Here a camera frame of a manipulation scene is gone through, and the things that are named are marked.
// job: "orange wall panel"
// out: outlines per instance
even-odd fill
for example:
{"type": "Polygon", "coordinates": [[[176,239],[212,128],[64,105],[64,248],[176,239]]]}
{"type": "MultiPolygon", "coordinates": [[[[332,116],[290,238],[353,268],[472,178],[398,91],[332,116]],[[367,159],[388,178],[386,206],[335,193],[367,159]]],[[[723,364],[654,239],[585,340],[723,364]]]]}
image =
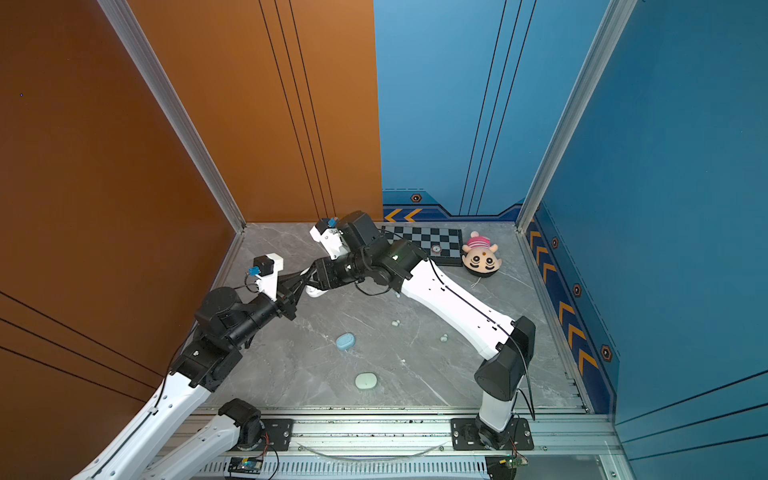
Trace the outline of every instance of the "orange wall panel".
{"type": "Polygon", "coordinates": [[[381,218],[372,1],[129,3],[246,220],[381,218]]]}
{"type": "Polygon", "coordinates": [[[233,231],[97,2],[3,2],[0,58],[0,476],[70,478],[159,385],[233,231]]]}

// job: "checkerboard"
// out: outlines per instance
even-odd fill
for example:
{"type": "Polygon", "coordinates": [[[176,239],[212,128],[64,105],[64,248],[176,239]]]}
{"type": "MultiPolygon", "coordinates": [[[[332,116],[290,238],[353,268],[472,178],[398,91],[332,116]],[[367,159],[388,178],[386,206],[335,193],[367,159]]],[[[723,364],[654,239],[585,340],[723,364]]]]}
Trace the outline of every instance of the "checkerboard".
{"type": "Polygon", "coordinates": [[[402,236],[419,245],[437,265],[462,265],[462,231],[455,228],[382,227],[390,243],[402,236]]]}

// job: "black mounting plate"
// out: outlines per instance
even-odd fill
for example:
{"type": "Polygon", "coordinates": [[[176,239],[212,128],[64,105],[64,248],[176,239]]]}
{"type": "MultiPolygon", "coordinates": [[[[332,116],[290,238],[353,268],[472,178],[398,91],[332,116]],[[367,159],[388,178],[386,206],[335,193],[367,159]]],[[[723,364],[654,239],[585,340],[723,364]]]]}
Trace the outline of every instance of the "black mounting plate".
{"type": "MultiPolygon", "coordinates": [[[[533,450],[533,436],[531,427],[528,426],[528,420],[521,417],[514,417],[509,422],[508,429],[512,430],[512,440],[515,442],[515,448],[519,451],[533,450]]],[[[458,451],[488,451],[480,442],[475,419],[451,419],[451,438],[453,439],[453,449],[458,451]]],[[[505,443],[499,450],[512,450],[510,442],[505,443]]]]}
{"type": "MultiPolygon", "coordinates": [[[[270,446],[278,452],[286,452],[293,434],[293,419],[261,419],[267,435],[270,436],[270,446]]],[[[245,452],[262,452],[264,450],[264,438],[253,446],[248,446],[245,452]]]]}

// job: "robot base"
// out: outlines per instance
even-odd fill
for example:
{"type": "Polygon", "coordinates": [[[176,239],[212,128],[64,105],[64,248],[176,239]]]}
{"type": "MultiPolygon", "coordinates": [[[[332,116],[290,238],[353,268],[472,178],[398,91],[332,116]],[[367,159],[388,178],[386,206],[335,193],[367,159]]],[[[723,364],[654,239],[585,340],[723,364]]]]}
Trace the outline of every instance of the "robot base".
{"type": "Polygon", "coordinates": [[[513,417],[509,420],[503,432],[494,432],[484,426],[479,418],[475,419],[451,419],[453,449],[458,451],[487,451],[485,444],[492,446],[493,450],[533,450],[533,436],[528,420],[522,417],[513,417]]]}

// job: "stuffed animal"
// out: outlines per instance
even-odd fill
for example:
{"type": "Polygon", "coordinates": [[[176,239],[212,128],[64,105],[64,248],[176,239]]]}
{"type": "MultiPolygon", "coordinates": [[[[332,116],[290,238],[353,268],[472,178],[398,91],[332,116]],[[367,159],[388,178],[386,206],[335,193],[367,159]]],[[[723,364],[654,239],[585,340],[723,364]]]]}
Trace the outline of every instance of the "stuffed animal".
{"type": "Polygon", "coordinates": [[[498,272],[498,268],[502,265],[502,260],[495,255],[498,245],[495,243],[491,245],[491,241],[482,237],[480,233],[472,232],[467,244],[462,246],[462,250],[466,253],[462,256],[462,262],[474,276],[491,276],[498,272]]]}

